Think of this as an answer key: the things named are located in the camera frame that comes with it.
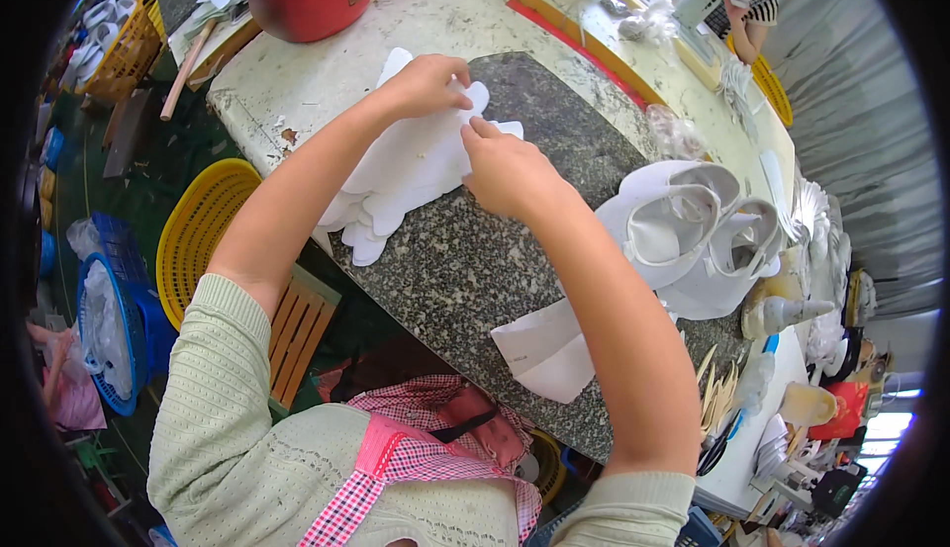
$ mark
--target light green sweater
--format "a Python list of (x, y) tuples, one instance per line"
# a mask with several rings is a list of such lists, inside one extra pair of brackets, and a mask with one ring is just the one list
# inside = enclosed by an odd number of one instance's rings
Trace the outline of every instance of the light green sweater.
[[(148, 496), (180, 545), (295, 545), (350, 476), (370, 416), (323, 405), (271, 426), (271, 327), (232, 281), (201, 278), (172, 350), (149, 458)], [(591, 488), (552, 545), (671, 545), (695, 482), (614, 475)], [(388, 487), (350, 545), (517, 545), (511, 482)]]

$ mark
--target striped shirt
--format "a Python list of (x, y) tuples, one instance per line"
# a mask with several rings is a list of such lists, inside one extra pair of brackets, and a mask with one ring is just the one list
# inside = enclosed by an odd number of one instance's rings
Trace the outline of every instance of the striped shirt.
[[(750, 0), (749, 13), (746, 14), (745, 21), (751, 24), (760, 24), (762, 26), (774, 26), (778, 20), (778, 1), (776, 0)], [(706, 18), (706, 25), (715, 32), (720, 38), (725, 38), (730, 31), (729, 15), (726, 13), (726, 6), (722, 3), (712, 10), (712, 13)]]

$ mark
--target white curtain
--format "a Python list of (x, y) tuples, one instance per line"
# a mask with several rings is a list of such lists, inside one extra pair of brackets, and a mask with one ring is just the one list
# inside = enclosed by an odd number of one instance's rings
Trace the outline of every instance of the white curtain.
[(878, 317), (938, 307), (943, 229), (935, 144), (877, 0), (779, 0), (762, 50), (789, 94), (802, 173), (841, 202)]

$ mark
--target wooden chair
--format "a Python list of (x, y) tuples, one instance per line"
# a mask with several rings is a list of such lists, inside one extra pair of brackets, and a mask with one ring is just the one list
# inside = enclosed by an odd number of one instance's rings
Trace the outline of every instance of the wooden chair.
[(271, 326), (271, 409), (286, 416), (340, 294), (294, 264)]

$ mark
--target apron strap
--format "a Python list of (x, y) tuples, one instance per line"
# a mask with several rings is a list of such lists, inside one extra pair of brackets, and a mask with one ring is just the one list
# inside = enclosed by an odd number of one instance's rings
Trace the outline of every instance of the apron strap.
[(458, 425), (453, 425), (451, 427), (436, 429), (429, 432), (429, 434), (442, 444), (451, 444), (461, 436), (468, 434), (471, 430), (475, 429), (479, 425), (484, 425), (485, 423), (495, 419), (496, 415), (498, 415), (497, 405), (495, 405), (492, 410), (486, 411), (481, 415), (476, 415), (475, 417), (469, 419), (469, 421), (461, 422)]

